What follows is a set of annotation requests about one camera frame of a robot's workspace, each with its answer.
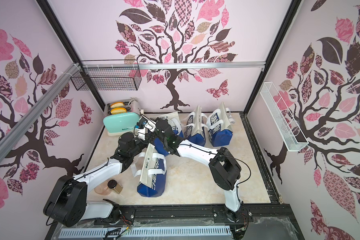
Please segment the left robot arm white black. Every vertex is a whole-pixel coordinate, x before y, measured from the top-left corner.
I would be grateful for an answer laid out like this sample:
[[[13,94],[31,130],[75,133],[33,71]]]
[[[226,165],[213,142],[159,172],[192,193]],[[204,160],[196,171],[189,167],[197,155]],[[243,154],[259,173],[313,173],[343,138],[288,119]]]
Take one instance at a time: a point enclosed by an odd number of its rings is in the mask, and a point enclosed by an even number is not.
[[[50,194],[43,213],[54,222],[72,227],[83,220],[101,219],[106,224],[120,218],[120,205],[111,200],[87,201],[87,195],[113,176],[126,171],[148,143],[128,132],[118,140],[115,154],[88,172],[60,177]]]

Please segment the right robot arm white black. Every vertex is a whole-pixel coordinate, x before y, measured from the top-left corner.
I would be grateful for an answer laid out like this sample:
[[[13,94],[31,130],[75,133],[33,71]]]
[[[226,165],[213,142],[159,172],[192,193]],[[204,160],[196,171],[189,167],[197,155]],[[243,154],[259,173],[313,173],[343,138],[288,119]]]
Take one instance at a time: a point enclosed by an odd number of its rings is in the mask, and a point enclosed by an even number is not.
[[[153,125],[151,132],[170,155],[189,158],[209,167],[214,182],[224,190],[228,220],[232,223],[239,222],[244,216],[244,207],[238,194],[242,170],[238,159],[225,147],[218,150],[205,148],[176,135],[168,120],[156,118]]]

